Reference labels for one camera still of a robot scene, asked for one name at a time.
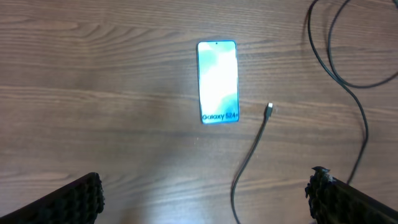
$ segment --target wooden surface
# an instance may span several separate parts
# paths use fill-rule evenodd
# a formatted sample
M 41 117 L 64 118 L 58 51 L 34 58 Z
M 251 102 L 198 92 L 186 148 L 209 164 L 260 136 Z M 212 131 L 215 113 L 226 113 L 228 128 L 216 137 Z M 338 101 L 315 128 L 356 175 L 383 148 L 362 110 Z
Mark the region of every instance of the wooden surface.
M 343 1 L 320 1 L 316 46 Z M 309 0 L 0 1 L 0 215 L 88 172 L 96 223 L 234 223 L 229 188 L 275 110 L 236 192 L 243 223 L 308 223 L 311 167 L 346 180 L 363 139 L 353 99 L 319 66 Z M 352 0 L 333 53 L 349 82 L 398 70 L 398 11 Z M 200 122 L 195 46 L 238 43 L 241 119 Z M 398 210 L 398 80 L 354 90 L 370 140 L 353 186 Z

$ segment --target cable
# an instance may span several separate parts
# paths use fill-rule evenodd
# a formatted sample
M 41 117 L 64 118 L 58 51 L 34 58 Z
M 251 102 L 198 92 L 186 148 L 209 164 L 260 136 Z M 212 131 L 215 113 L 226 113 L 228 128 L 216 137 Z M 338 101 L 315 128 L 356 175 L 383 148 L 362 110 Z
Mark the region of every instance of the cable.
M 257 136 L 254 140 L 254 143 L 252 145 L 252 148 L 249 151 L 249 154 L 246 156 L 244 162 L 242 163 L 242 166 L 238 172 L 238 174 L 236 175 L 235 179 L 232 181 L 232 187 L 231 187 L 231 206 L 232 206 L 232 212 L 234 213 L 234 217 L 236 220 L 237 224 L 241 224 L 241 222 L 238 219 L 238 216 L 236 214 L 236 210 L 235 210 L 235 202 L 234 202 L 234 198 L 235 198 L 235 189 L 236 189 L 236 184 L 238 184 L 239 178 L 241 177 L 244 169 L 246 168 L 247 164 L 250 161 L 251 156 L 253 155 L 254 151 L 257 148 L 257 145 L 259 144 L 259 141 L 261 139 L 262 133 L 264 132 L 264 129 L 266 128 L 266 124 L 268 119 L 271 117 L 272 114 L 272 103 L 268 103 L 267 108 L 264 112 L 264 120 L 262 121 L 261 127 L 259 132 L 257 133 Z
M 350 183 L 351 183 L 351 181 L 352 181 L 352 179 L 353 179 L 353 177 L 354 177 L 354 175 L 355 175 L 355 172 L 356 172 L 356 170 L 357 170 L 357 168 L 358 168 L 359 162 L 361 161 L 363 152 L 364 152 L 364 150 L 365 150 L 365 147 L 366 147 L 366 145 L 367 145 L 367 143 L 368 143 L 368 139 L 369 139 L 368 121 L 367 121 L 367 119 L 366 119 L 366 115 L 365 115 L 365 112 L 364 112 L 364 110 L 363 110 L 362 104 L 361 104 L 361 102 L 359 102 L 358 98 L 355 96 L 355 94 L 354 94 L 351 90 L 349 90 L 349 88 L 348 88 L 347 86 L 350 86 L 350 87 L 353 87 L 353 88 L 372 88 L 372 87 L 376 87 L 376 86 L 385 84 L 385 83 L 391 81 L 392 79 L 394 79 L 396 76 L 398 76 L 398 72 L 397 72 L 397 73 L 394 74 L 393 76 L 391 76 L 391 77 L 389 77 L 389 78 L 387 78 L 387 79 L 385 79 L 385 80 L 383 80 L 383 81 L 381 81 L 381 82 L 379 82 L 379 83 L 375 83 L 375 84 L 372 84 L 372 85 L 360 86 L 360 85 L 354 85 L 354 84 L 351 84 L 351 83 L 346 82 L 346 81 L 345 81 L 343 78 L 341 78 L 341 77 L 339 76 L 339 74 L 337 73 L 336 68 L 335 68 L 335 66 L 334 66 L 334 63 L 333 63 L 333 57 L 331 56 L 331 34 L 332 34 L 333 27 L 334 27 L 334 25 L 335 25 L 335 23 L 336 23 L 336 20 L 337 20 L 338 16 L 340 15 L 341 11 L 343 10 L 343 8 L 347 5 L 347 3 L 348 3 L 349 1 L 350 1 L 350 0 L 346 0 L 346 1 L 343 3 L 343 5 L 340 7 L 340 9 L 338 10 L 338 12 L 337 12 L 336 15 L 335 15 L 335 18 L 333 19 L 333 22 L 331 23 L 331 26 L 330 26 L 330 29 L 329 29 L 329 35 L 328 35 L 328 50 L 327 50 L 327 51 L 328 51 L 328 58 L 329 58 L 330 67 L 331 67 L 331 69 L 332 69 L 333 72 L 331 72 L 331 71 L 326 67 L 325 63 L 323 63 L 322 59 L 320 58 L 320 56 L 319 56 L 319 54 L 318 54 L 318 52 L 317 52 L 317 50 L 316 50 L 316 48 L 315 48 L 315 46 L 314 46 L 313 40 L 312 40 L 311 27 L 310 27 L 310 25 L 311 25 L 311 14 L 312 14 L 312 9 L 313 9 L 313 7 L 314 7 L 314 5 L 318 2 L 318 0 L 314 0 L 314 1 L 312 2 L 312 4 L 310 5 L 309 9 L 308 9 L 308 25 L 307 25 L 307 27 L 308 27 L 308 38 L 309 38 L 309 40 L 310 40 L 310 44 L 311 44 L 311 48 L 312 48 L 312 50 L 313 50 L 313 53 L 315 54 L 316 58 L 318 59 L 319 63 L 320 63 L 321 66 L 323 67 L 323 69 L 325 69 L 325 71 L 329 74 L 329 76 L 331 76 L 331 78 L 334 79 L 334 81 L 336 81 L 341 87 L 343 87 L 343 88 L 354 98 L 356 104 L 357 104 L 358 107 L 359 107 L 359 110 L 361 111 L 362 119 L 363 119 L 363 122 L 364 122 L 364 126 L 365 126 L 365 137 L 364 137 L 364 140 L 363 140 L 363 143 L 362 143 L 362 146 L 361 146 L 361 150 L 359 151 L 358 158 L 357 158 L 357 160 L 356 160 L 356 162 L 355 162 L 355 165 L 354 165 L 354 167 L 353 167 L 353 170 L 351 171 L 351 174 L 349 175 L 349 178 L 348 178 L 348 180 L 347 180 L 347 184 L 350 184 Z

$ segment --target cable connector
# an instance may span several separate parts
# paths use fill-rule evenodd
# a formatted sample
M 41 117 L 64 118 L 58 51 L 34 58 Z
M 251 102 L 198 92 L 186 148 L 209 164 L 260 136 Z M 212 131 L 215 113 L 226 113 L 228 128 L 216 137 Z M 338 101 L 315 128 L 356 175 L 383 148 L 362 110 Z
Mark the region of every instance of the cable connector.
M 266 110 L 265 110 L 265 112 L 264 112 L 264 116 L 266 117 L 266 119 L 269 119 L 270 117 L 271 117 L 271 114 L 272 114 L 272 107 L 273 107 L 274 105 L 272 104 L 272 103 L 268 103 L 268 105 L 267 105 L 267 107 L 266 107 Z

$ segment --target phone screen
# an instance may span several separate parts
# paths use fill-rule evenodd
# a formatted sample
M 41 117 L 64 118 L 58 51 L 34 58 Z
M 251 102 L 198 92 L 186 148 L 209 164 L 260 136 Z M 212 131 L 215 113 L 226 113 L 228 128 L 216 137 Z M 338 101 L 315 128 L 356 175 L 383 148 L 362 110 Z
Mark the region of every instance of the phone screen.
M 238 121 L 238 60 L 235 41 L 200 42 L 198 74 L 203 124 Z

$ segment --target brown wood tabletop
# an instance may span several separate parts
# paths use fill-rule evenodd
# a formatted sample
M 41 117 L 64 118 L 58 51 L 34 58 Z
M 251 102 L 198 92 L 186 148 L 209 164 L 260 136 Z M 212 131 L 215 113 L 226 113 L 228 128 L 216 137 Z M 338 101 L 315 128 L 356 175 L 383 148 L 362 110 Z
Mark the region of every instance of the brown wood tabletop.
M 103 180 L 102 223 L 308 223 L 314 166 L 345 181 L 363 140 L 354 100 L 317 62 L 311 0 L 0 1 L 0 216 L 87 174 Z M 342 0 L 320 1 L 313 37 Z M 196 44 L 238 44 L 241 119 L 200 121 Z M 352 0 L 335 27 L 340 75 L 375 83 L 398 70 L 398 10 Z M 353 187 L 398 210 L 398 80 L 353 90 L 370 139 Z

